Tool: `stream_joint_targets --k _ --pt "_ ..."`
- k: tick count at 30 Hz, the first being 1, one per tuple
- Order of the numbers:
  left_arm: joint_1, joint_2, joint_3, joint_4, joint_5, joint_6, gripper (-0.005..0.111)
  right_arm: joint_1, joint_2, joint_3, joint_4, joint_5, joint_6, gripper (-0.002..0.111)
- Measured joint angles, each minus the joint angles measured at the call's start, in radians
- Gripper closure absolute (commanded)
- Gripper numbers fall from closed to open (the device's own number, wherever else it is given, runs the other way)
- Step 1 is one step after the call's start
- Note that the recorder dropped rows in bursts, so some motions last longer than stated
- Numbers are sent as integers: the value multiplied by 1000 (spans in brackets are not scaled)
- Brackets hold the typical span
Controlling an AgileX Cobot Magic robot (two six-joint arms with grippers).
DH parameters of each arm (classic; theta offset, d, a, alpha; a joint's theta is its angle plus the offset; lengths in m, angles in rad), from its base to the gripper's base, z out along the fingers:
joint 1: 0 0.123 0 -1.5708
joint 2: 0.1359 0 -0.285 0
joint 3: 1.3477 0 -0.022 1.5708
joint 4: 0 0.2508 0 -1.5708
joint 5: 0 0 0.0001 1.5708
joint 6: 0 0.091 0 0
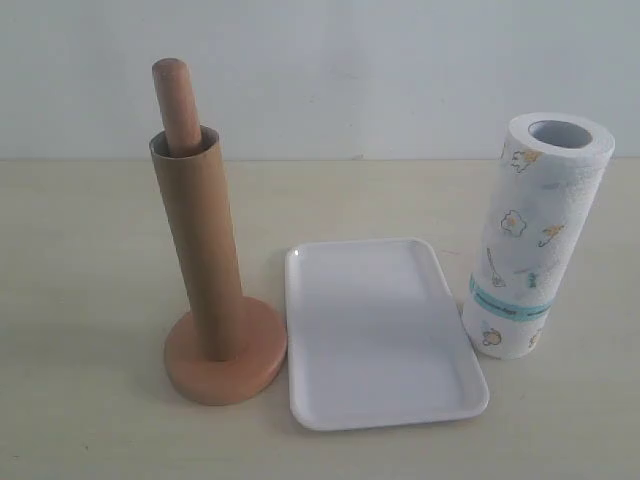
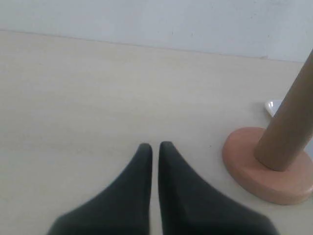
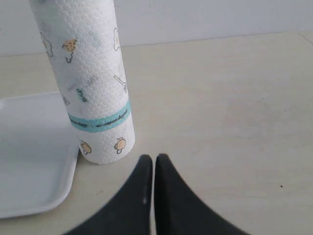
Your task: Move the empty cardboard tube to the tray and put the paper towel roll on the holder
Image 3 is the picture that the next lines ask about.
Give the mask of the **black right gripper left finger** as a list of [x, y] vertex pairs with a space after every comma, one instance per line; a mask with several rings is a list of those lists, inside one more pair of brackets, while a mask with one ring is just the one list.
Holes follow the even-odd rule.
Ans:
[[142, 155], [116, 195], [68, 235], [149, 235], [153, 161]]

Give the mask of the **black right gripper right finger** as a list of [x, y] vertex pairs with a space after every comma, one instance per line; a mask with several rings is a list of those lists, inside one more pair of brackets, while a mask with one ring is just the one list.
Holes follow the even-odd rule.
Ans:
[[166, 154], [155, 167], [155, 221], [158, 235], [246, 235], [210, 209], [184, 182]]

